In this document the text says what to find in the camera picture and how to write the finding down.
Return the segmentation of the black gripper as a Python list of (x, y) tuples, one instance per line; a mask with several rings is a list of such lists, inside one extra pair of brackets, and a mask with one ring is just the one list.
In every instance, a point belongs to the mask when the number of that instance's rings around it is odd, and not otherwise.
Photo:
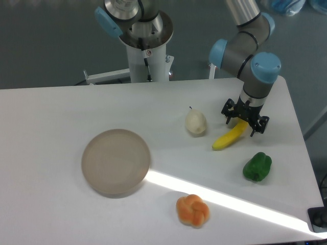
[(268, 116), (260, 116), (260, 111), (263, 105), (253, 107), (249, 103), (244, 103), (238, 99), (235, 103), (232, 99), (228, 99), (222, 108), (221, 113), (226, 117), (226, 124), (229, 124), (232, 118), (238, 117), (247, 121), (252, 128), (250, 136), (255, 133), (263, 134), (269, 122)]

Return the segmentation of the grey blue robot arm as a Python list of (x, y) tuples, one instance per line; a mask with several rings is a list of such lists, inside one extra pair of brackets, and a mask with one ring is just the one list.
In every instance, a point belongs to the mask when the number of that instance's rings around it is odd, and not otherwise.
[[(228, 100), (222, 114), (227, 119), (246, 121), (255, 133), (264, 133), (269, 117), (261, 116), (260, 111), (277, 80), (281, 62), (275, 54), (258, 52), (258, 48), (273, 33), (275, 23), (255, 1), (226, 4), (238, 33), (230, 41), (216, 41), (208, 59), (244, 85), (238, 100)], [(131, 82), (169, 80), (166, 45), (173, 35), (173, 23), (157, 1), (105, 1), (95, 9), (95, 18), (109, 36), (125, 45)]]

